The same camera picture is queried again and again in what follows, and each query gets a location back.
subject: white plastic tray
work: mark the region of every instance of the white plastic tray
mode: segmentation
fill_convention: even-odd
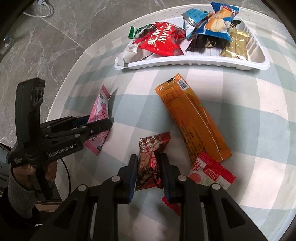
[[[234,19],[240,20],[241,23],[237,25],[237,29],[247,31],[250,33],[250,40],[247,44],[247,53],[249,60],[241,60],[237,58],[229,58],[229,57],[220,57],[219,54],[222,51],[220,48],[209,48],[209,49],[201,49],[199,52],[190,52],[185,51],[190,44],[190,41],[184,39],[180,47],[185,55],[183,56],[168,56],[161,57],[157,54],[152,54],[148,58],[136,61],[133,63],[127,64],[127,66],[122,67],[115,63],[114,67],[116,70],[129,68],[129,69],[139,69],[153,66],[161,66],[161,65],[175,65],[175,64],[206,64],[206,65],[217,65],[217,66],[226,66],[228,68],[235,67],[241,70],[250,70],[250,69],[261,69],[266,70],[269,68],[269,59],[267,58],[264,50],[262,49],[261,44],[259,43],[256,36],[252,33],[252,31],[248,28],[248,26],[244,23],[244,21],[238,17]],[[183,26],[183,18],[170,18],[163,20],[164,22],[169,22],[175,24],[177,26]]]

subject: red candy wrapper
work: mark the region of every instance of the red candy wrapper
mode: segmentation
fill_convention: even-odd
[[[108,99],[110,94],[103,85],[96,98],[94,106],[89,115],[87,123],[109,118],[108,113]],[[99,155],[103,147],[104,141],[109,133],[109,130],[97,133],[89,137],[84,145],[91,150],[94,154]]]
[[[205,186],[218,183],[224,189],[228,188],[235,180],[233,174],[204,152],[201,152],[198,155],[196,161],[192,165],[188,177],[196,183]],[[165,197],[162,198],[162,201],[180,216],[181,205],[179,203],[168,203]]]
[[[140,139],[140,159],[138,163],[136,191],[152,187],[162,189],[163,186],[155,151],[162,152],[169,141],[169,132]]]
[[[157,22],[156,30],[139,45],[139,48],[162,56],[184,55],[177,41],[185,38],[185,30],[167,22]]]

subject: screw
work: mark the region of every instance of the screw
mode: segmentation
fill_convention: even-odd
[[[178,176],[178,180],[183,182],[183,181],[186,181],[187,180],[187,177],[183,176],[183,175],[180,175]]]
[[[78,190],[79,190],[80,192],[83,192],[83,191],[86,190],[86,188],[87,188],[86,185],[80,185],[80,186],[78,187]]]
[[[212,185],[212,188],[213,188],[214,190],[219,190],[219,189],[221,188],[221,186],[220,186],[218,183],[214,183],[214,184]]]
[[[112,180],[113,182],[118,182],[118,181],[120,181],[120,177],[119,177],[119,176],[113,176],[113,177],[111,178],[111,180]]]

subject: marble floor tile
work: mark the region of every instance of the marble floor tile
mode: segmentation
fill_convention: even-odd
[[[84,49],[43,19],[25,15],[9,35],[12,44],[0,47],[0,142],[13,146],[17,84],[34,77],[46,81],[40,118],[45,122],[60,86]]]
[[[72,38],[83,48],[88,48],[101,37],[121,25],[143,15],[180,5],[211,3],[208,0],[49,0],[54,7],[52,17],[44,18]],[[261,0],[221,0],[226,4],[249,8],[276,20],[277,15]],[[31,9],[46,14],[46,7],[37,3]]]

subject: round table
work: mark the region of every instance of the round table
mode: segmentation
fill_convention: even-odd
[[[165,131],[172,136],[165,149],[170,163],[188,175],[190,162],[180,131],[154,91],[179,72],[232,151],[233,156],[221,163],[237,177],[227,192],[268,240],[277,241],[296,213],[296,48],[285,27],[240,8],[239,17],[268,53],[271,66],[266,71],[175,65],[116,72],[112,66],[129,42],[126,35],[131,25],[177,17],[191,7],[211,9],[210,4],[180,6],[127,23],[89,47],[68,74],[48,121],[88,115],[102,84],[111,93],[109,113],[114,118],[98,157],[85,148],[65,158],[72,191],[80,184],[94,186],[116,175],[131,154],[139,153],[140,138]],[[56,185],[64,200],[68,180],[62,164]],[[179,218],[162,203],[162,197],[163,190],[151,188],[135,192],[130,205],[119,205],[120,240],[178,240]]]

